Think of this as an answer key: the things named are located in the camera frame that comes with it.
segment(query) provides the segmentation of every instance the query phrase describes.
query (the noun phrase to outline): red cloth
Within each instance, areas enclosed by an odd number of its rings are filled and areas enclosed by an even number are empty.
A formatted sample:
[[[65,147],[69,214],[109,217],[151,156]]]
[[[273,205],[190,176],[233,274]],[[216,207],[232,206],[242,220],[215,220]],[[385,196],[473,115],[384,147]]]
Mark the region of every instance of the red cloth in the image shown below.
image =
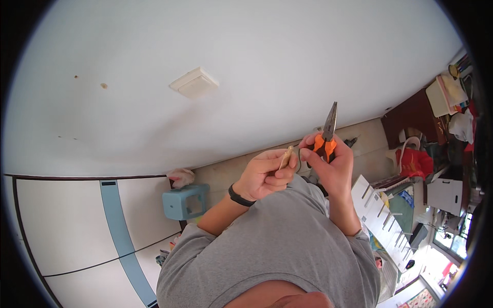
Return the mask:
[[[478,111],[476,110],[476,107],[474,106],[474,101],[469,100],[469,111],[472,114],[472,138],[474,140],[474,136],[476,135],[476,118],[479,116]],[[467,146],[464,149],[464,152],[470,152],[474,151],[474,142],[468,143]]]
[[[442,272],[442,275],[443,277],[442,278],[445,278],[445,276],[447,276],[449,273],[450,273],[450,268],[452,267],[452,262],[450,262],[446,267],[445,269],[443,270]]]
[[[395,152],[397,162],[400,159],[401,149]],[[433,172],[433,159],[425,151],[418,151],[406,148],[402,156],[401,176],[420,176],[423,179]]]

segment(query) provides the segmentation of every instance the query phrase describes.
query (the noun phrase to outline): finger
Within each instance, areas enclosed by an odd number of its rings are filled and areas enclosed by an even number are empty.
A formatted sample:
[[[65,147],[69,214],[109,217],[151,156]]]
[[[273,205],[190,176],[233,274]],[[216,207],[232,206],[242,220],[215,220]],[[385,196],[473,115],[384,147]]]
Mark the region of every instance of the finger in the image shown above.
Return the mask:
[[[275,176],[268,176],[265,178],[265,182],[267,184],[273,185],[273,186],[282,186],[286,185],[287,183],[290,183],[293,180],[293,177],[285,177],[285,178],[277,178]]]
[[[282,155],[274,159],[255,159],[250,163],[256,173],[267,173],[269,171],[278,170],[281,166]]]
[[[314,132],[312,134],[309,134],[309,135],[306,135],[303,140],[301,140],[300,142],[300,149],[301,148],[306,148],[308,147],[309,145],[312,145],[312,144],[315,144],[315,137],[317,135],[320,135],[322,134],[323,131],[318,131],[318,132]]]
[[[268,151],[265,151],[265,152],[258,154],[253,159],[257,159],[257,160],[275,159],[275,158],[281,157],[286,151],[287,151],[287,149],[268,150]]]
[[[300,155],[302,157],[302,160],[310,164],[312,168],[315,169],[318,175],[327,172],[326,170],[330,168],[329,164],[323,161],[320,156],[317,155],[314,151],[311,151],[309,149],[301,149]]]
[[[286,189],[287,185],[274,186],[271,184],[263,183],[262,187],[267,189],[267,190],[270,190],[270,191],[281,191],[281,190]]]
[[[291,157],[289,158],[289,166],[291,168],[296,168],[298,165],[298,156],[294,153],[291,153]]]
[[[295,173],[296,173],[296,168],[284,168],[281,170],[277,170],[274,176],[276,178],[288,178],[288,177],[292,177],[293,174]]]

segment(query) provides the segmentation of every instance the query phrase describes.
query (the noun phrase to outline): wall switch plate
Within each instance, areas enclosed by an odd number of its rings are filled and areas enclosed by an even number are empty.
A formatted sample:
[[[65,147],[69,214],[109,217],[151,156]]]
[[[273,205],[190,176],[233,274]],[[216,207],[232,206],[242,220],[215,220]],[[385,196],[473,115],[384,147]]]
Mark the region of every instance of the wall switch plate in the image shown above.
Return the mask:
[[[191,70],[170,84],[170,88],[190,99],[199,98],[218,87],[219,83],[201,67]]]

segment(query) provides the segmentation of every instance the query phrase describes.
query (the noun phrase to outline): black wristband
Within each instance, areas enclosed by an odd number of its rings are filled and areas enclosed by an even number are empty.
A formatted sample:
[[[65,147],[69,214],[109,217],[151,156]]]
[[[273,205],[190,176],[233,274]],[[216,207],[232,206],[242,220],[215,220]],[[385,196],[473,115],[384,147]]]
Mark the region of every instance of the black wristband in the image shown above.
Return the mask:
[[[242,196],[235,193],[233,190],[233,184],[231,184],[231,186],[229,186],[228,193],[229,193],[229,197],[231,198],[231,200],[233,200],[234,202],[241,204],[243,206],[250,207],[255,203],[255,201],[248,201],[247,199],[244,199],[244,198],[242,198]]]

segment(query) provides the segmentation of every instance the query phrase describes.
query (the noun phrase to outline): green cloth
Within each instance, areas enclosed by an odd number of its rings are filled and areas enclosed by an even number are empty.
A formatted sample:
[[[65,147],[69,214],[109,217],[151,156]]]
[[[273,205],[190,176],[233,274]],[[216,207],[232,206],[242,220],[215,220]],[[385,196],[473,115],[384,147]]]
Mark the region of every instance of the green cloth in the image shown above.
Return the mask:
[[[411,233],[411,228],[413,227],[413,208],[406,202],[406,200],[399,196],[398,193],[406,190],[411,197],[414,199],[414,186],[412,183],[404,183],[392,189],[385,191],[388,195],[393,194],[393,198],[388,200],[389,209],[392,213],[402,213],[402,215],[394,216],[395,220],[398,222],[402,231]]]

